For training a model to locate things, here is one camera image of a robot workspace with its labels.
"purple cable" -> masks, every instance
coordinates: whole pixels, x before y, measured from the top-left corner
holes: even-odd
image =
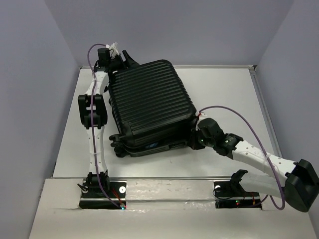
[[[93,85],[93,88],[92,88],[92,93],[91,93],[91,128],[92,128],[92,139],[93,139],[93,153],[94,153],[94,163],[95,163],[95,170],[96,170],[96,177],[98,179],[98,183],[99,183],[99,187],[103,193],[103,195],[108,199],[110,200],[111,203],[113,203],[115,206],[119,207],[119,205],[117,205],[107,194],[106,192],[104,191],[103,189],[103,186],[102,186],[102,183],[101,183],[101,179],[100,179],[100,175],[99,175],[99,168],[98,168],[98,159],[96,157],[96,144],[95,144],[95,134],[94,134],[94,118],[93,118],[93,96],[94,96],[94,90],[95,90],[95,86],[96,86],[96,75],[95,75],[95,72],[93,70],[93,67],[91,65],[91,62],[90,62],[90,51],[92,50],[93,47],[95,46],[104,46],[103,44],[94,44],[93,46],[90,47],[89,51],[88,51],[88,54],[87,54],[87,58],[88,58],[88,63],[89,63],[89,66],[92,70],[92,74],[93,74],[93,77],[94,77],[94,85]]]
[[[280,185],[280,180],[279,180],[278,174],[277,174],[277,172],[276,172],[276,170],[275,170],[273,164],[271,163],[270,158],[267,156],[267,152],[266,152],[266,150],[265,150],[263,144],[261,143],[260,138],[257,136],[257,134],[256,134],[256,132],[254,131],[254,129],[252,128],[252,126],[251,126],[251,125],[249,124],[249,122],[248,122],[241,114],[239,114],[237,111],[235,111],[235,110],[233,110],[233,109],[231,109],[231,108],[225,107],[225,106],[208,106],[208,107],[205,107],[205,108],[201,109],[199,112],[201,113],[201,112],[203,112],[204,110],[212,109],[212,108],[222,108],[222,109],[226,109],[226,110],[229,110],[229,111],[235,113],[236,115],[238,115],[238,116],[246,123],[246,125],[248,126],[248,128],[251,130],[251,132],[252,132],[253,135],[255,136],[256,140],[258,141],[258,144],[259,144],[259,146],[260,146],[262,152],[264,153],[264,155],[265,155],[265,157],[266,157],[266,160],[268,161],[268,163],[269,163],[269,165],[270,165],[270,167],[271,167],[271,169],[272,169],[272,171],[273,171],[273,173],[274,173],[274,176],[275,176],[275,179],[276,179],[278,188],[279,188],[279,192],[280,192],[280,195],[281,195],[282,206],[279,207],[279,206],[276,204],[276,202],[275,202],[275,200],[274,200],[274,198],[273,198],[272,196],[270,196],[270,199],[271,199],[271,201],[273,202],[274,206],[275,206],[278,210],[283,210],[283,209],[285,208],[285,195],[284,195],[283,189],[282,189],[282,187],[281,187],[281,185]],[[254,207],[255,207],[255,206],[258,206],[258,205],[260,205],[262,202],[264,202],[267,197],[268,197],[268,195],[266,195],[266,197],[265,197],[262,201],[260,201],[258,204],[255,204]]]

